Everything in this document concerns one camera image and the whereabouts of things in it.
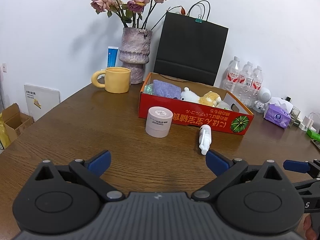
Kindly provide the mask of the person's right hand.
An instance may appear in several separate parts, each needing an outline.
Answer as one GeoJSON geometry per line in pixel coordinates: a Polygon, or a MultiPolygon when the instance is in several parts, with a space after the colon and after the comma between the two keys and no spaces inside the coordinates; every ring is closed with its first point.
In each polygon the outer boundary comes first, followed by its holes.
{"type": "Polygon", "coordinates": [[[306,240],[317,240],[317,233],[312,228],[311,216],[307,215],[304,219],[303,230],[305,231],[306,240]]]}

